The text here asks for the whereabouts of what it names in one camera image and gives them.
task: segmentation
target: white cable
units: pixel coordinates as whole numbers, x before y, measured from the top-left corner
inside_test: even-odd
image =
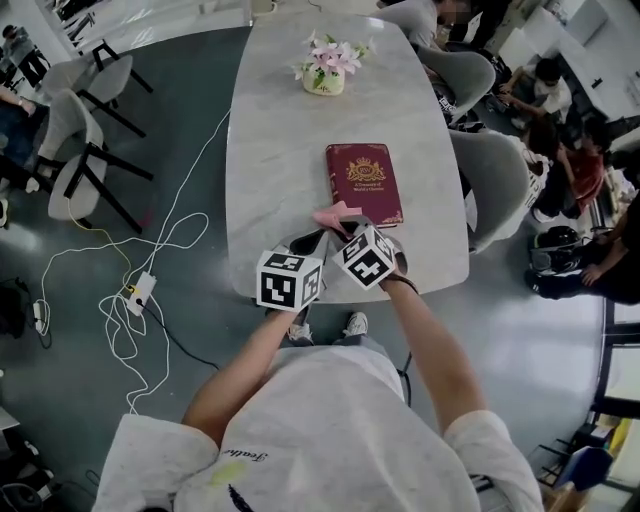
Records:
[[[147,263],[150,262],[149,265],[149,270],[148,272],[151,273],[151,269],[153,268],[153,262],[155,260],[155,255],[158,251],[160,251],[161,249],[163,249],[164,247],[175,247],[177,249],[183,249],[183,250],[187,250],[192,248],[195,244],[198,243],[198,241],[202,238],[202,236],[205,234],[205,232],[207,231],[208,227],[209,227],[209,217],[207,216],[207,214],[203,213],[203,212],[195,212],[195,213],[191,213],[190,215],[187,215],[186,217],[183,217],[182,219],[180,219],[179,221],[177,221],[175,224],[173,224],[173,226],[171,227],[171,229],[169,230],[169,233],[167,234],[167,236],[165,237],[164,241],[162,240],[162,235],[164,233],[164,230],[166,228],[167,222],[169,221],[169,218],[171,217],[171,214],[173,213],[173,210],[176,207],[176,204],[178,202],[178,198],[180,197],[180,193],[182,192],[182,189],[184,188],[184,186],[186,185],[187,181],[189,180],[189,178],[191,177],[191,173],[193,172],[194,168],[196,167],[196,165],[198,164],[198,162],[200,161],[200,158],[202,157],[204,151],[207,149],[207,147],[209,146],[209,144],[211,143],[211,141],[216,137],[216,135],[218,134],[218,131],[220,129],[220,126],[222,126],[222,123],[224,122],[224,120],[229,116],[229,113],[231,112],[231,110],[227,111],[227,113],[224,115],[224,117],[220,120],[220,122],[218,123],[218,126],[216,127],[215,131],[213,132],[213,135],[207,140],[207,142],[205,142],[204,146],[202,146],[202,149],[200,150],[200,153],[198,154],[196,160],[194,161],[193,165],[191,166],[191,168],[189,169],[189,172],[187,173],[187,176],[185,177],[185,179],[182,181],[182,184],[180,185],[180,187],[178,188],[178,192],[176,193],[176,196],[174,198],[173,204],[171,205],[171,209],[169,210],[169,213],[167,214],[163,224],[162,224],[162,229],[160,230],[160,234],[158,235],[158,239],[155,242],[152,242],[151,240],[145,240],[143,238],[137,238],[137,237],[131,237],[131,238],[127,238],[126,240],[122,240],[120,242],[115,242],[115,243],[108,243],[102,246],[98,246],[98,247],[84,247],[82,249],[67,249],[65,251],[59,252],[57,254],[54,254],[51,259],[49,260],[49,263],[44,271],[44,274],[42,275],[42,299],[38,299],[36,300],[36,303],[42,303],[42,311],[43,311],[43,318],[40,319],[42,321],[42,328],[39,330],[41,335],[45,335],[48,330],[49,330],[49,326],[51,323],[51,308],[49,306],[49,303],[46,300],[46,294],[45,294],[45,286],[44,286],[44,281],[45,278],[47,276],[47,273],[49,272],[49,269],[51,268],[51,265],[53,263],[53,261],[59,257],[59,256],[63,256],[64,254],[68,254],[68,253],[77,253],[77,252],[84,252],[84,251],[99,251],[102,249],[106,249],[108,247],[115,247],[115,246],[119,246],[119,245],[123,245],[126,244],[128,242],[132,242],[132,241],[137,241],[137,242],[143,242],[146,244],[153,244],[154,248],[153,251],[151,252],[151,254],[147,257],[147,259],[144,261],[144,263],[142,265],[140,265],[138,268],[136,268],[135,270],[129,272],[128,275],[125,275],[124,284],[121,286],[120,290],[114,294],[114,295],[109,295],[107,297],[104,297],[99,303],[98,303],[98,309],[100,309],[100,312],[105,315],[106,320],[105,320],[105,334],[107,336],[107,340],[109,342],[109,348],[111,350],[111,353],[113,354],[113,356],[120,361],[125,367],[127,367],[128,369],[130,369],[133,373],[135,373],[135,375],[138,377],[138,379],[140,379],[143,387],[141,387],[140,389],[136,389],[134,391],[130,391],[129,393],[127,393],[126,395],[126,400],[127,403],[129,404],[129,412],[133,413],[133,414],[138,414],[138,412],[136,411],[135,408],[135,404],[136,401],[138,400],[138,398],[142,397],[142,396],[150,396],[151,394],[153,394],[158,388],[160,388],[160,386],[162,386],[162,384],[164,384],[166,382],[166,380],[169,378],[169,347],[170,347],[170,343],[169,343],[169,337],[167,335],[167,332],[165,329],[163,329],[163,333],[164,333],[164,337],[165,340],[167,342],[166,345],[166,372],[165,372],[165,376],[160,380],[160,382],[158,382],[158,384],[156,384],[152,389],[149,388],[149,384],[147,383],[147,381],[145,380],[145,378],[142,376],[142,374],[133,366],[131,366],[128,361],[131,361],[133,359],[135,359],[138,356],[138,346],[136,345],[135,339],[132,335],[132,332],[139,334],[141,336],[145,336],[146,335],[146,323],[144,320],[144,315],[140,315],[140,318],[142,319],[142,329],[138,330],[135,327],[133,327],[131,325],[131,318],[130,318],[130,312],[129,309],[126,307],[127,304],[127,298],[124,297],[122,295],[122,293],[127,290],[129,283],[131,282],[132,277],[134,276],[134,274],[136,274],[137,272],[139,272],[140,270],[142,270],[143,268],[146,267]],[[196,216],[202,216],[205,219],[205,225],[202,229],[202,231],[200,232],[200,234],[195,238],[195,240],[193,240],[193,242],[191,242],[188,245],[180,245],[180,244],[175,244],[175,243],[169,243],[169,239],[171,238],[171,235],[173,234],[174,230],[184,221],[192,218],[192,217],[196,217]],[[153,301],[153,303],[155,304],[155,306],[158,308],[158,311],[160,313],[160,319],[162,321],[162,325],[164,325],[164,314],[162,312],[162,309],[160,308],[160,305],[158,304],[158,302],[156,301],[155,297],[153,297],[153,295],[150,295],[150,299]],[[106,301],[111,301],[111,308],[109,309],[109,311],[103,309],[102,305],[104,302]],[[122,317],[120,311],[118,310],[118,303],[122,304],[124,306],[124,313],[125,313],[125,317],[126,317],[126,321],[125,319]],[[115,325],[115,330],[113,330],[112,333],[109,332],[109,328],[110,325],[114,324]],[[133,353],[131,353],[130,355],[120,355],[116,349],[116,337],[118,335],[118,332],[120,332],[120,329],[124,328],[125,332],[127,333],[127,337],[129,338],[129,342],[131,343],[131,346],[133,348]]]

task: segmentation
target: concrete floor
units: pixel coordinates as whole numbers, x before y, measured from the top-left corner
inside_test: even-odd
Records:
[[[229,108],[248,33],[232,29],[195,34],[133,53],[135,69],[155,92],[148,95],[131,82],[120,111],[147,131],[146,139],[96,115],[111,151],[155,175],[149,183],[112,168],[107,178],[109,189],[145,222],[145,238],[157,237],[185,173]],[[191,250],[163,250],[154,267],[154,294],[169,328],[193,352],[220,364],[237,353],[263,316],[234,295],[227,279],[225,141],[223,130],[202,157],[173,216],[177,220],[203,211],[211,219],[208,231]],[[100,233],[48,218],[46,193],[26,196],[16,191],[10,200],[10,224],[0,230],[0,279],[19,275],[34,299],[41,297],[40,279],[53,254],[106,243]],[[108,228],[116,240],[132,236],[104,201],[90,220]],[[174,240],[188,243],[200,229],[200,220],[185,223]],[[491,407],[525,454],[538,443],[567,438],[582,423],[595,389],[602,310],[601,300],[594,297],[553,302],[525,289],[522,272],[531,230],[524,225],[512,239],[474,256],[465,283],[425,296],[470,353]],[[124,249],[134,267],[149,254],[149,246],[137,242]],[[61,480],[89,488],[85,471],[100,472],[120,416],[128,411],[125,394],[139,384],[111,355],[97,307],[102,297],[118,290],[125,269],[113,250],[57,259],[46,281],[53,348],[42,350],[32,331],[19,340],[0,339],[0,366],[6,371],[2,405],[22,422],[27,437]],[[401,365],[407,349],[390,304],[362,309],[369,315],[372,336]],[[348,305],[315,306],[310,319],[315,339],[338,336],[349,311]],[[147,328],[135,364],[153,386],[164,376],[165,340],[151,319]],[[120,351],[127,353],[124,337],[118,339]],[[173,346],[170,362],[164,386],[138,402],[141,414],[179,420],[210,374],[208,367]],[[435,426],[415,368],[412,382],[414,409]],[[77,510],[89,509],[86,495],[72,488],[67,492]]]

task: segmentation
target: red book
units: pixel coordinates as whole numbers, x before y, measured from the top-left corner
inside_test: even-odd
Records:
[[[389,149],[384,144],[331,144],[327,164],[333,203],[362,208],[378,227],[404,222]]]

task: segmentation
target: table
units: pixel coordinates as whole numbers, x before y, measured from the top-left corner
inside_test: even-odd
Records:
[[[305,57],[313,30],[336,40],[366,42],[365,60],[345,91],[326,98],[305,92],[290,66]],[[230,277],[241,295],[255,295],[263,250],[284,237],[317,229],[312,212],[331,205],[325,148],[332,143],[389,147],[405,223],[385,230],[404,246],[409,277],[421,293],[458,284],[469,273],[464,201],[455,155],[435,93],[414,51],[395,25],[309,12],[261,20],[240,63],[227,144],[226,214]],[[364,291],[333,262],[321,302],[385,300]]]

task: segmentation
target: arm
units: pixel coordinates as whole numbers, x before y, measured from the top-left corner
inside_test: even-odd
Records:
[[[220,446],[229,421],[259,389],[295,318],[296,313],[269,314],[240,354],[200,388],[182,423],[201,430]]]
[[[468,412],[487,408],[460,344],[406,283],[388,281],[384,289],[400,319],[416,366],[429,390],[442,432]]]
[[[618,238],[613,242],[607,257],[602,260],[599,265],[589,265],[584,269],[584,272],[582,272],[582,283],[585,286],[592,286],[593,283],[600,279],[603,274],[606,274],[609,270],[620,263],[620,260],[624,258],[628,252],[629,249],[627,249],[622,243],[622,239]]]

